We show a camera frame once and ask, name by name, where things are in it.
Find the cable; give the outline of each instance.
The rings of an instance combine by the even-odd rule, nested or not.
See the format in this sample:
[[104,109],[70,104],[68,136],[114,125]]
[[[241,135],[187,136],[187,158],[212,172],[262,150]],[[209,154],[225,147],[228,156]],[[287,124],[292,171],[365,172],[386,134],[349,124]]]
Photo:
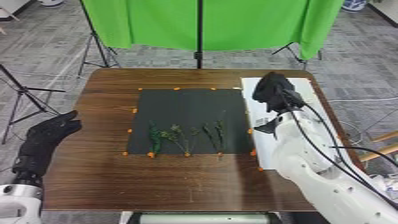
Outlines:
[[[317,117],[319,117],[319,119],[320,119],[320,122],[322,122],[322,124],[324,124],[324,127],[326,127],[326,129],[328,129],[328,133],[329,133],[329,136],[331,136],[331,139],[333,139],[335,147],[338,148],[338,141],[336,141],[336,138],[335,138],[333,130],[331,130],[331,127],[329,127],[329,125],[328,125],[326,119],[324,119],[324,117],[320,116],[319,111],[315,110],[315,108],[310,106],[310,104],[308,104],[306,102],[304,102],[304,105],[306,105],[306,107],[310,108],[310,110],[313,111],[313,113],[315,113],[315,115],[317,115]],[[367,180],[365,180],[363,177],[360,176],[356,170],[352,169],[352,167],[351,167],[351,165],[349,165],[349,163],[347,163],[347,161],[345,161],[345,157],[344,157],[344,154],[342,154],[342,151],[340,151],[340,150],[338,150],[338,156],[340,156],[342,162],[344,162],[344,164],[345,164],[345,166],[347,166],[351,172],[352,172],[354,175],[358,176],[358,178],[360,178],[360,180],[363,181],[363,183],[367,183],[367,185],[370,185],[370,183],[367,182]]]
[[356,99],[356,100],[329,100],[329,103],[335,102],[376,102],[376,101],[390,101],[390,100],[398,100],[398,97],[393,98],[383,98],[383,99]]
[[349,125],[349,126],[352,127],[352,129],[358,131],[360,140],[358,140],[358,141],[354,141],[354,140],[352,140],[352,138],[349,139],[349,140],[351,140],[351,142],[352,142],[352,144],[354,144],[354,145],[358,145],[358,144],[363,142],[363,140],[365,140],[361,130],[360,130],[360,128],[354,126],[354,124],[351,124],[349,122],[340,121],[340,123],[342,123],[342,124],[345,124],[345,125]]
[[383,156],[383,158],[392,162],[392,164],[395,165],[395,167],[398,168],[398,163],[397,161],[374,149],[368,149],[365,147],[351,147],[351,146],[338,146],[338,149],[358,149],[358,150],[363,150],[367,152],[372,152],[376,153],[379,156]]
[[0,170],[0,173],[2,173],[4,171],[8,171],[11,168],[13,168],[13,166],[11,166],[10,168],[2,169],[2,170]]
[[17,87],[10,84],[10,82],[6,81],[6,79],[0,78],[0,80],[2,80],[2,82],[8,84],[10,88],[11,88],[15,91],[18,91]]
[[365,183],[361,181],[361,179],[354,176],[354,174],[344,169],[344,167],[340,166],[340,164],[333,161],[333,159],[329,158],[329,156],[326,155],[326,153],[322,152],[319,146],[315,145],[310,137],[308,137],[308,134],[303,130],[303,125],[301,125],[301,122],[299,122],[299,119],[297,119],[297,116],[296,116],[296,113],[294,113],[294,110],[292,110],[292,107],[290,107],[290,104],[287,102],[287,99],[285,99],[285,95],[281,94],[281,98],[283,98],[283,101],[285,101],[285,105],[288,107],[288,111],[290,111],[290,114],[292,114],[292,117],[294,117],[294,120],[296,120],[296,124],[297,124],[297,127],[299,127],[299,130],[301,130],[301,133],[303,133],[303,136],[308,140],[308,143],[312,144],[317,152],[322,154],[324,158],[328,159],[328,161],[333,163],[333,165],[338,167],[338,169],[342,170],[342,172],[352,177],[352,179],[365,185],[365,187],[376,192],[376,194],[379,195],[379,197],[384,199],[384,201],[390,203],[390,205],[393,206],[393,208],[398,210],[398,205],[397,203],[393,202],[393,200],[384,196],[384,194],[377,191],[377,189],[372,187],[372,185],[368,183]]
[[374,126],[383,122],[383,120],[392,116],[392,114],[398,111],[398,108],[388,113],[388,115],[377,120],[377,122],[370,125],[370,127],[363,130],[363,132],[360,134],[363,134],[372,128]]
[[13,129],[11,129],[11,132],[13,132],[15,137],[20,139],[20,141],[26,142],[27,140],[20,137],[20,135],[17,134]]

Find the wooden table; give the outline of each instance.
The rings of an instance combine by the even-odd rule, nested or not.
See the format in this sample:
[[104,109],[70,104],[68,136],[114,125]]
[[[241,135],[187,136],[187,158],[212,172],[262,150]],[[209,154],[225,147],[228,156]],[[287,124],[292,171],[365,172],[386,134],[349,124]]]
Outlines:
[[[50,210],[310,211],[296,184],[276,171],[258,171],[251,155],[123,156],[139,88],[233,88],[242,77],[271,70],[97,70],[77,104],[84,130],[57,149],[47,175]],[[312,79],[338,133],[344,129],[306,71],[278,71]]]

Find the green screen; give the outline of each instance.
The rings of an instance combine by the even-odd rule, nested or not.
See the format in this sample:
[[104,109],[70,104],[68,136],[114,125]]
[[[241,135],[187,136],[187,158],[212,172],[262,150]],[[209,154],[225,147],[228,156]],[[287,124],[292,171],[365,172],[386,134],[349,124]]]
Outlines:
[[[196,50],[198,0],[84,0],[109,47],[132,44]],[[322,48],[344,0],[205,0],[205,50],[301,43],[301,58]]]

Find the black mat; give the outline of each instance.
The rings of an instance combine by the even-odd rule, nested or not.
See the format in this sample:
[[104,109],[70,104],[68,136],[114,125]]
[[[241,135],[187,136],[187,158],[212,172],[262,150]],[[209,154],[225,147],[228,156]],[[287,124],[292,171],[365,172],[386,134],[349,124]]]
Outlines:
[[[196,127],[201,134],[196,139],[193,154],[216,154],[217,150],[203,132],[209,123],[210,131],[217,136],[216,122],[223,120],[226,132],[226,154],[249,153],[253,150],[246,103],[242,91],[233,89],[184,89],[143,90],[139,112],[134,119],[134,133],[129,141],[129,152],[146,154],[152,148],[150,122],[161,130],[171,130],[173,124],[182,126],[193,143],[191,129]],[[169,140],[162,141],[161,154],[182,154],[182,149]]]

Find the black tripod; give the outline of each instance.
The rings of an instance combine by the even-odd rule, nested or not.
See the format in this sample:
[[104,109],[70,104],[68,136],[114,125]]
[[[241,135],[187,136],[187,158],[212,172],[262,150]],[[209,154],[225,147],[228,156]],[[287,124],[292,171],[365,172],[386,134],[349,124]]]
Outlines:
[[[57,93],[63,93],[66,91],[63,90],[56,90],[56,89],[40,89],[40,88],[31,88],[27,86],[22,85],[22,83],[18,82],[13,74],[10,73],[4,65],[0,64],[0,70],[15,84],[15,91],[18,93],[18,96],[17,96],[17,102],[15,102],[15,107],[13,107],[13,112],[11,112],[11,117],[10,117],[10,123],[8,123],[8,127],[6,127],[6,131],[4,131],[4,139],[2,139],[2,144],[6,144],[6,141],[8,141],[8,136],[10,136],[10,130],[11,130],[11,126],[20,123],[26,119],[29,119],[34,115],[38,115],[40,113],[54,113],[59,115],[59,111],[49,106],[49,100],[50,100],[50,97],[52,97],[52,93],[57,92]],[[36,95],[31,93],[31,90],[36,90],[36,91],[47,91],[50,92],[49,93],[49,96],[47,96],[47,100],[43,101]],[[38,107],[38,111],[29,114],[27,116],[24,116],[20,119],[17,119],[17,109],[18,109],[18,105],[20,105],[20,100],[22,100],[22,96],[27,96],[31,102],[34,103],[34,106]]]
[[[84,65],[95,65],[95,66],[98,66],[102,68],[113,68],[114,66],[121,67],[121,65],[120,65],[120,63],[116,61],[116,55],[118,55],[116,50],[111,47],[105,47],[104,42],[102,42],[102,39],[100,39],[100,36],[98,36],[98,33],[97,33],[97,30],[95,30],[95,26],[93,26],[93,22],[91,22],[91,17],[89,17],[89,14],[88,14],[88,10],[86,10],[86,6],[84,6],[82,0],[81,0],[81,4],[82,4],[84,15],[86,15],[86,19],[88,19],[88,23],[89,23],[89,27],[91,27],[91,37],[89,37],[89,41],[88,41],[88,45],[86,45],[86,50],[84,50],[84,59],[82,59],[81,67],[79,67],[79,77],[77,78],[82,77]],[[97,47],[98,47],[98,51],[100,51],[104,65],[100,65],[100,64],[86,61],[88,53],[89,53],[89,49],[91,49],[93,39],[95,39],[95,42],[97,42]]]
[[194,58],[196,58],[196,68],[203,69],[203,5],[205,0],[198,0],[198,51],[194,53]]
[[[276,55],[285,49],[288,49],[288,51],[290,51],[290,53],[292,53],[292,55],[294,55],[294,57],[296,57],[297,62],[303,63],[303,70],[306,71],[306,70],[308,70],[308,60],[303,60],[303,59],[299,58],[299,56],[297,56],[297,54],[296,54],[296,51],[294,51],[292,48],[290,48],[290,45],[292,45],[294,43],[296,43],[296,42],[290,42],[288,45],[285,45],[285,47],[281,47],[281,48],[278,49],[278,51],[272,53],[272,55]],[[322,50],[319,51],[319,59],[322,60]]]

